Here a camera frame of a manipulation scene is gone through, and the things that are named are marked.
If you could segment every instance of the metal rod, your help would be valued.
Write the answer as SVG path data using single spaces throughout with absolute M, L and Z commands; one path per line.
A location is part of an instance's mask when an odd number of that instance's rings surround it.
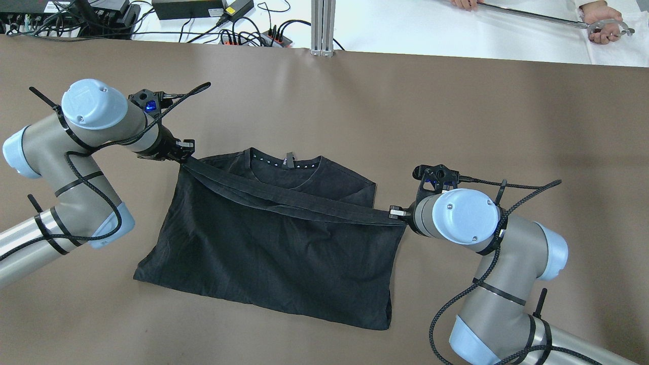
M 522 16 L 522 17 L 525 17 L 525 18 L 544 20 L 544 21 L 549 21 L 550 23 L 564 24 L 564 25 L 568 25 L 570 27 L 575 27 L 575 28 L 579 28 L 579 29 L 588 28 L 588 24 L 584 23 L 582 21 L 572 21 L 572 20 L 567 20 L 567 19 L 555 18 L 555 17 L 552 17 L 552 16 L 535 14 L 535 13 L 531 13 L 531 12 L 524 12 L 522 10 L 516 10 L 516 9 L 512 9 L 512 8 L 507 8 L 507 7 L 504 7 L 504 6 L 491 5 L 491 4 L 487 4 L 487 3 L 478 3 L 478 4 L 480 4 L 481 7 L 484 7 L 484 8 L 489 9 L 489 10 L 493 10 L 495 12 L 518 15 L 518 16 Z

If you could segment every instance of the black strap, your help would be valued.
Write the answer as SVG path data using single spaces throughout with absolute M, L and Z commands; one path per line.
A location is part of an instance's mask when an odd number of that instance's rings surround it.
M 102 176 L 102 175 L 104 175 L 103 172 L 95 171 L 93 173 L 89 173 L 86 176 L 84 176 L 84 179 L 90 180 L 92 178 L 95 178 L 97 176 Z M 55 191 L 54 196 L 58 197 L 59 195 L 63 194 L 64 192 L 67 192 L 68 190 L 74 188 L 76 185 L 79 185 L 81 183 L 82 183 L 82 181 L 80 179 L 74 180 L 73 182 L 71 182 L 71 183 L 65 185 L 64 187 L 62 187 L 61 189 Z
M 34 220 L 36 221 L 36 225 L 38 226 L 38 229 L 41 231 L 41 234 L 47 240 L 47 243 L 50 246 L 52 246 L 52 248 L 55 249 L 56 252 L 60 253 L 61 255 L 67 255 L 67 251 L 61 248 L 61 246 L 59 246 L 58 243 L 49 236 L 49 232 L 47 231 L 47 228 L 43 224 L 43 220 L 41 219 L 40 214 L 35 215 Z
M 478 280 L 476 278 L 473 278 L 473 283 L 474 284 L 478 283 Z M 478 283 L 478 286 L 481 286 L 482 288 L 485 288 L 486 290 L 488 290 L 488 291 L 490 291 L 490 292 L 492 292 L 492 293 L 494 293 L 494 294 L 496 294 L 498 296 L 501 296 L 501 297 L 507 299 L 508 301 L 512 301 L 512 302 L 514 302 L 516 304 L 520 304 L 522 306 L 525 306 L 525 301 L 523 299 L 521 299 L 521 298 L 519 298 L 517 296 L 513 296 L 513 295 L 511 295 L 511 294 L 509 294 L 507 292 L 503 292 L 502 290 L 496 288 L 495 286 L 491 286 L 491 285 L 489 285 L 489 284 L 487 284 L 485 282 Z
M 543 322 L 543 327 L 545 328 L 546 347 L 545 350 L 543 350 L 543 354 L 541 355 L 541 358 L 539 358 L 539 360 L 536 362 L 536 365 L 543 365 L 545 363 L 545 360 L 548 359 L 548 356 L 550 356 L 550 352 L 552 351 L 552 330 L 550 329 L 550 324 L 544 320 L 541 321 Z
M 61 127 L 63 127 L 63 130 L 67 133 L 67 135 L 70 138 L 72 138 L 73 141 L 75 141 L 78 145 L 80 145 L 90 153 L 97 151 L 96 147 L 92 147 L 91 145 L 88 145 L 85 142 L 83 142 L 79 137 L 77 137 L 75 132 L 72 129 L 70 129 L 70 126 L 67 124 L 66 118 L 63 116 L 63 112 L 61 111 L 60 105 L 57 105 L 54 108 L 54 110 L 56 112 L 56 116 L 58 117 L 58 122 L 61 123 Z
M 502 242 L 503 237 L 505 237 L 505 235 L 501 234 L 501 233 L 504 233 L 504 231 L 507 229 L 507 222 L 508 221 L 509 221 L 509 218 L 505 218 L 505 222 L 502 224 L 502 227 L 500 228 L 500 232 L 494 232 L 493 233 L 493 234 L 497 234 L 496 239 L 491 240 L 489 245 L 487 247 L 485 247 L 482 251 L 477 252 L 477 254 L 482 255 L 482 256 L 486 256 L 486 255 L 492 253 L 493 251 L 496 251 L 496 249 L 498 247 L 500 247 L 500 243 Z
M 61 218 L 58 216 L 58 213 L 56 213 L 56 208 L 55 208 L 55 207 L 52 207 L 52 208 L 50 208 L 49 211 L 52 213 L 52 218 L 54 218 L 54 221 L 56 222 L 56 225 L 57 225 L 59 228 L 61 228 L 61 232 L 63 232 L 63 234 L 66 234 L 66 235 L 68 235 L 68 236 L 72 236 L 72 234 L 70 233 L 70 231 L 69 231 L 69 230 L 67 229 L 67 227 L 63 224 L 63 221 L 61 220 Z M 79 242 L 79 241 L 77 241 L 77 240 L 73 240 L 73 239 L 71 239 L 71 238 L 68 238 L 68 240 L 70 240 L 70 242 L 72 242 L 72 244 L 74 244 L 74 245 L 77 246 L 77 247 L 79 247 L 79 246 L 82 245 L 82 243 Z
M 536 333 L 536 322 L 534 321 L 534 317 L 529 315 L 528 317 L 530 318 L 530 335 L 528 336 L 527 344 L 525 344 L 525 347 L 523 349 L 529 349 L 532 346 L 532 343 L 534 342 L 534 334 Z M 528 354 L 529 353 L 526 353 L 525 356 L 519 357 L 519 359 L 515 362 L 512 362 L 512 364 L 520 364 L 525 360 Z

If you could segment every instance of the clothing tag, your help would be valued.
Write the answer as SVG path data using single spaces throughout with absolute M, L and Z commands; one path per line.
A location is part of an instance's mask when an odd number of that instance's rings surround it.
M 294 169 L 295 164 L 293 163 L 295 161 L 295 155 L 293 155 L 293 152 L 289 152 L 286 154 L 286 158 L 284 158 L 284 162 L 282 163 L 282 168 L 283 169 Z

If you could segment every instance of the black box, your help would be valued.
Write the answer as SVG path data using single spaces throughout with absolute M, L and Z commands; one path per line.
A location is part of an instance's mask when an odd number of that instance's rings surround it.
M 222 0 L 153 0 L 158 19 L 219 18 L 223 15 Z

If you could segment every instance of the metal post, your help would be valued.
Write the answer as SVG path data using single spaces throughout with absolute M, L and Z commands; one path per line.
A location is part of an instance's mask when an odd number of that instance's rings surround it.
M 334 55 L 336 0 L 312 0 L 311 4 L 311 54 L 331 57 Z

